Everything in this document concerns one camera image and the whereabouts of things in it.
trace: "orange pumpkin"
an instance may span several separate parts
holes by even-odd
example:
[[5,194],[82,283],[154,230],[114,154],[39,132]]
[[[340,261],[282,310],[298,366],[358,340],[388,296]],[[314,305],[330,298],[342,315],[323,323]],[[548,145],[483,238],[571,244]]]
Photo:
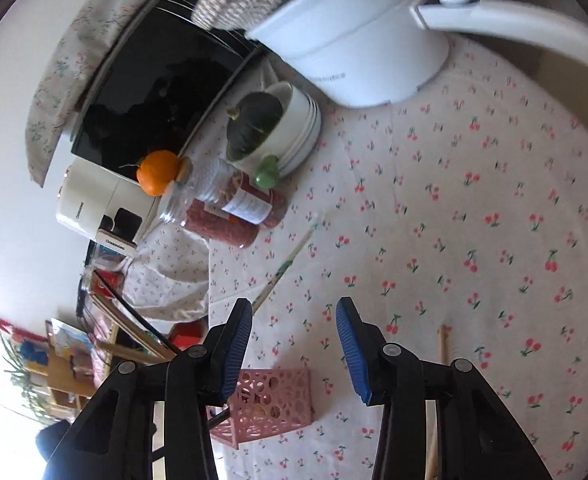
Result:
[[168,150],[159,150],[146,156],[136,170],[136,179],[148,195],[161,196],[171,181],[176,179],[181,159]]

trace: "blue gripper pad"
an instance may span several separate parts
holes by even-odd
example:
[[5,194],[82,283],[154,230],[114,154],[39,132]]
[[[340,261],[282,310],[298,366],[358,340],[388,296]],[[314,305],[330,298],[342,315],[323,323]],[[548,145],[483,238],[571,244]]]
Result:
[[[351,306],[345,303],[345,300],[349,300]],[[347,310],[351,309],[356,313],[356,309],[349,298],[342,298],[338,302],[336,306],[336,329],[338,329],[338,336],[343,346],[347,369],[351,377],[351,384],[353,384],[354,390],[359,394],[360,399],[369,405],[372,399],[372,390],[369,387],[367,362],[360,349],[355,327],[352,325],[352,322],[362,324],[362,321],[358,313],[356,313],[358,320],[353,319],[353,313],[351,316],[347,313]]]
[[229,396],[234,393],[238,384],[238,375],[240,375],[243,359],[245,358],[245,350],[250,340],[251,316],[251,303],[245,300],[236,332],[232,336],[232,341],[229,344],[225,361],[223,362],[221,396],[224,401],[227,401]]

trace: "table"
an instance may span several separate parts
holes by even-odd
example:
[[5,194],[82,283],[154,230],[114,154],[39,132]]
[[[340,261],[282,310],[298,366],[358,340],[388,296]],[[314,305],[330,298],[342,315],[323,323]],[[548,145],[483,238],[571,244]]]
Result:
[[[256,297],[322,217],[255,315],[244,365],[309,367],[315,423],[226,451],[231,478],[371,475],[381,411],[351,386],[341,296],[423,360],[438,360],[446,324],[450,356],[481,370],[549,471],[588,471],[588,131],[505,60],[452,42],[442,72],[397,105],[338,108],[286,74],[320,104],[321,136],[285,182],[281,225],[243,251],[210,244],[209,315]],[[192,152],[222,153],[238,97]]]

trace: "green squash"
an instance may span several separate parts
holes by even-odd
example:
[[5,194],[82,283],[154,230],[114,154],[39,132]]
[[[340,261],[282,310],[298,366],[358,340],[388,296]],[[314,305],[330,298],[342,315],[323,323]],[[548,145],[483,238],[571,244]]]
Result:
[[259,147],[283,116],[277,97],[252,92],[243,97],[227,114],[227,157],[240,160]]

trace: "patterned fabric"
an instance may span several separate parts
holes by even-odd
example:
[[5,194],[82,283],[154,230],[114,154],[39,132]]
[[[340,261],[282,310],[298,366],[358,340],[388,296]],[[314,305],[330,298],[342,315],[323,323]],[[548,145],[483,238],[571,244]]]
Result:
[[78,98],[145,1],[87,0],[58,43],[34,94],[25,130],[28,168],[40,187]]
[[[458,38],[413,98],[321,105],[317,148],[289,179],[283,223],[209,248],[210,320],[256,297],[324,215],[253,320],[244,367],[311,370],[315,423],[226,450],[234,478],[369,478],[381,411],[354,393],[334,307],[424,360],[471,359],[554,476],[588,471],[588,131],[495,54]],[[223,105],[200,134],[216,153]]]
[[207,315],[207,241],[174,224],[146,235],[130,263],[123,297],[150,320],[196,321]]

